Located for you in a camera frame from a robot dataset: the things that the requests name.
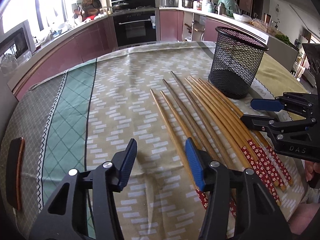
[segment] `mesh pen holder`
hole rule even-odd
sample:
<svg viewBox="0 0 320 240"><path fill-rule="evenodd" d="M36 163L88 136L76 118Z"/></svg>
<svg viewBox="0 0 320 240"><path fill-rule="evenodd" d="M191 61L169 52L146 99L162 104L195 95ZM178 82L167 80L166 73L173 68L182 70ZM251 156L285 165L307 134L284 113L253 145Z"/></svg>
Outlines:
<svg viewBox="0 0 320 240"><path fill-rule="evenodd" d="M269 48L241 31L216 27L218 39L208 76L216 88L233 99L244 98Z"/></svg>

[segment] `zigzag trim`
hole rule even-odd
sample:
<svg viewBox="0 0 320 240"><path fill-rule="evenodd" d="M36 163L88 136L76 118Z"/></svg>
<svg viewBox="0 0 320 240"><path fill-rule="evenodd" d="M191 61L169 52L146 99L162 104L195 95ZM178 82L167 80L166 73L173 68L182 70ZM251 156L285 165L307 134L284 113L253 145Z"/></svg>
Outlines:
<svg viewBox="0 0 320 240"><path fill-rule="evenodd" d="M48 138L48 133L49 133L49 128L51 126L51 122L52 122L52 118L53 118L53 114L56 110L58 101L60 99L60 96L62 94L64 85L66 83L66 79L67 79L67 73L68 71L66 71L63 74L63 78L61 80L61 84L57 93L57 96L53 102L51 111L49 113L48 116L48 120L46 123L46 126L44 127L44 133L42 135L42 140L41 140L41 149L40 149L40 155L39 155L39 161L38 161L38 176L37 176L37 195L38 195L38 207L39 207L39 213L41 212L42 208L43 208L43 196L42 196L42 169L43 169L43 160L44 160L44 154L45 154L45 148L47 145L47 138Z"/></svg>

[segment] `oven door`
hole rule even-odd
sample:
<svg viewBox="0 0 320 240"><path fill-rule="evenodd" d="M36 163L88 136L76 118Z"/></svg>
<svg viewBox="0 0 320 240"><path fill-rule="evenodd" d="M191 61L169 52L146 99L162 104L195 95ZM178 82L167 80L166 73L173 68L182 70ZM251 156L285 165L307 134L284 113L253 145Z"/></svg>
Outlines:
<svg viewBox="0 0 320 240"><path fill-rule="evenodd" d="M156 41L155 12L114 16L118 46Z"/></svg>

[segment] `beige tablecloth section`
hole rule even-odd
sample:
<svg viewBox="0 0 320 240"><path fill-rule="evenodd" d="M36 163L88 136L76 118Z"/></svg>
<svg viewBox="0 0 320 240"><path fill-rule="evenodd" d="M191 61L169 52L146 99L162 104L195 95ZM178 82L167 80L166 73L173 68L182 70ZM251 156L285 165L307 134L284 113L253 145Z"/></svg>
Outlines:
<svg viewBox="0 0 320 240"><path fill-rule="evenodd" d="M170 96L162 79L172 85L204 129L170 71L174 71L185 84L184 78L189 75L207 80L214 48L213 42L155 44L98 58L89 112L86 165L87 169L94 169L111 160L117 151L125 149L130 138L137 140L138 154L128 185L122 193L115 194L125 239L198 238L205 210L170 141L150 89L159 96L180 142L184 144L186 137L160 96L161 90ZM282 95L284 91L305 92L290 73L267 54L252 88L265 98ZM263 114L250 108L251 99L248 95L235 102L245 113ZM237 168L243 170L229 143L215 124L212 125ZM277 190L283 203L281 210L289 219L302 199L304 189L295 162L284 156L281 159L294 179L294 185L286 192ZM229 216L228 236L233 231L234 219Z"/></svg>

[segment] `table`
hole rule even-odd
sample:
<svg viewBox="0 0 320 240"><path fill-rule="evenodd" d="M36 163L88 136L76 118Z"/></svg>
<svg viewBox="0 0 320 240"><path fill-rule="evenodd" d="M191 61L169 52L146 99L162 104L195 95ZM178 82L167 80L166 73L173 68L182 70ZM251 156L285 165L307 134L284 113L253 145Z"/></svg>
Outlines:
<svg viewBox="0 0 320 240"><path fill-rule="evenodd" d="M130 138L135 138L138 154L131 177L123 192L115 195L124 238L196 239L205 210L170 141L150 89L159 96L170 115L160 97L161 90L168 94L162 82L165 79L198 121L170 71L182 81L189 75L206 80L214 49L214 42L162 43L123 49L32 87L13 113L0 152L1 194L7 214L15 223L5 198L4 163L10 141L20 136L25 138L21 176L23 209L18 212L17 220L22 234L28 237L37 214L68 170L95 169L123 150ZM285 91L306 92L267 54L251 88L255 97L272 99ZM246 114L265 114L250 108L251 99L248 95L234 102ZM278 116L281 121L297 119L285 111ZM186 137L173 115L170 118L183 143ZM236 167L242 170L229 143L218 134ZM294 180L286 192L278 190L281 210L288 220L305 195L305 189L295 161L285 156L280 158ZM93 236L89 209L87 213L89 235ZM227 235L232 235L233 230L234 219L230 215Z"/></svg>

